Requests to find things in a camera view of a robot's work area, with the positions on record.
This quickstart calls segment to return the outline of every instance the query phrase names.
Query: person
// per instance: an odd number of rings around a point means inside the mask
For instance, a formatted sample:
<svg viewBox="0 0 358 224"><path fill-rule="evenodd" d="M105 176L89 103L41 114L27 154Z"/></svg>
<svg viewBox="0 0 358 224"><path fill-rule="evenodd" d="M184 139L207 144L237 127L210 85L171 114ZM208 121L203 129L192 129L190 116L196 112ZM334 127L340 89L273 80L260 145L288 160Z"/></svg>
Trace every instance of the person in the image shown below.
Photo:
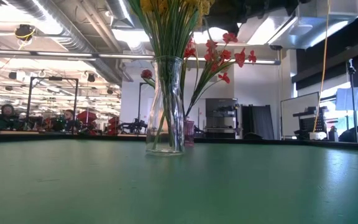
<svg viewBox="0 0 358 224"><path fill-rule="evenodd" d="M1 107L0 129L18 129L19 116L16 115L12 105L6 104Z"/></svg>
<svg viewBox="0 0 358 224"><path fill-rule="evenodd" d="M78 123L74 121L74 111L66 110L65 111L65 131L74 131L78 130Z"/></svg>

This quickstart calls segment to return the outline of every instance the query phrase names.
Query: green table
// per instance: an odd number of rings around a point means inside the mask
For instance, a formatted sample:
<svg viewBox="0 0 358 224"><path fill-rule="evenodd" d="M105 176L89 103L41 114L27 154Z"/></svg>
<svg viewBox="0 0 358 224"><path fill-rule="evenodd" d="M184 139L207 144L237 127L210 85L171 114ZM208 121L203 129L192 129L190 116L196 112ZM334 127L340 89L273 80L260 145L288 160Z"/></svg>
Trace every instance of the green table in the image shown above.
<svg viewBox="0 0 358 224"><path fill-rule="evenodd" d="M358 223L358 151L196 144L0 143L0 223Z"/></svg>

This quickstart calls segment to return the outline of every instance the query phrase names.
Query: glass vase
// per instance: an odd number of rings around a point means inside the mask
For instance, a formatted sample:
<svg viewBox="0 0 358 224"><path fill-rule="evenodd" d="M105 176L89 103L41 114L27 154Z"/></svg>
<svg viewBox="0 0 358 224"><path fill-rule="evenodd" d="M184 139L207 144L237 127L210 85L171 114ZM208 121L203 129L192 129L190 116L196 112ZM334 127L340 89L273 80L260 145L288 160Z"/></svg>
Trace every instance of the glass vase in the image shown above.
<svg viewBox="0 0 358 224"><path fill-rule="evenodd" d="M155 94L147 126L148 154L180 155L184 149L184 112L180 99L180 76L183 60L158 57L154 60Z"/></svg>

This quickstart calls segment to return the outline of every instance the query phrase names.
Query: red flower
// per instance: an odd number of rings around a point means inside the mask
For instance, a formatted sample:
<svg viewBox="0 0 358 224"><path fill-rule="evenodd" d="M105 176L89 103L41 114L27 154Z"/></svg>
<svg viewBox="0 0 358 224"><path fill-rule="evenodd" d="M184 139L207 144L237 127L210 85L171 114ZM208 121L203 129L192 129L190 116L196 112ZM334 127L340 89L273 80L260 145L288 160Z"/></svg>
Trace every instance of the red flower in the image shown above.
<svg viewBox="0 0 358 224"><path fill-rule="evenodd" d="M209 60L212 60L213 55L212 55L212 53L208 53L208 54L206 54L206 55L204 56L204 58L205 58L206 61L209 61Z"/></svg>
<svg viewBox="0 0 358 224"><path fill-rule="evenodd" d="M190 37L190 40L189 40L189 42L187 43L187 46L186 46L186 48L192 48L192 46L193 46L193 38L192 37Z"/></svg>
<svg viewBox="0 0 358 224"><path fill-rule="evenodd" d="M244 66L244 62L246 60L246 53L244 53L245 50L246 50L246 48L243 48L241 53L234 54L234 58L236 59L236 62L240 66L240 68L242 68L242 66Z"/></svg>
<svg viewBox="0 0 358 224"><path fill-rule="evenodd" d="M230 84L230 78L227 76L227 72L225 74L223 74L223 75L218 75L218 77L221 80L225 81L227 84Z"/></svg>
<svg viewBox="0 0 358 224"><path fill-rule="evenodd" d="M229 60L231 58L231 52L228 50L223 50L221 53L221 59Z"/></svg>
<svg viewBox="0 0 358 224"><path fill-rule="evenodd" d="M196 56L196 49L185 49L185 58L190 58L191 56Z"/></svg>
<svg viewBox="0 0 358 224"><path fill-rule="evenodd" d="M252 62L252 64L256 63L255 51L251 50L250 56L248 56L248 61Z"/></svg>
<svg viewBox="0 0 358 224"><path fill-rule="evenodd" d="M239 40L237 39L235 34L226 33L223 34L223 41L228 44L229 42L237 43Z"/></svg>
<svg viewBox="0 0 358 224"><path fill-rule="evenodd" d="M218 43L213 40L207 40L205 46L208 48L208 53L213 53L215 48L218 46Z"/></svg>
<svg viewBox="0 0 358 224"><path fill-rule="evenodd" d="M142 74L140 74L140 76L142 78L151 79L153 77L153 73L149 69L145 69L142 71Z"/></svg>
<svg viewBox="0 0 358 224"><path fill-rule="evenodd" d="M211 72L215 72L216 69L218 69L218 63L215 62L215 63L212 64Z"/></svg>

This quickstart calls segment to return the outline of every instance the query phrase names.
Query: black curtain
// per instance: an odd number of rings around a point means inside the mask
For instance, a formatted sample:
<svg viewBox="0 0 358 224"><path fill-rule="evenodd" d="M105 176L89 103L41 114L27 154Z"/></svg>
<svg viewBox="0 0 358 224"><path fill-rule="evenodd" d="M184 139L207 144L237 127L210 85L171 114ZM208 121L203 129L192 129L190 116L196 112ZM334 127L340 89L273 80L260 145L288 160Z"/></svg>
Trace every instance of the black curtain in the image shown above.
<svg viewBox="0 0 358 224"><path fill-rule="evenodd" d="M243 137L248 133L255 133L266 140L274 140L272 112L267 106L242 107Z"/></svg>

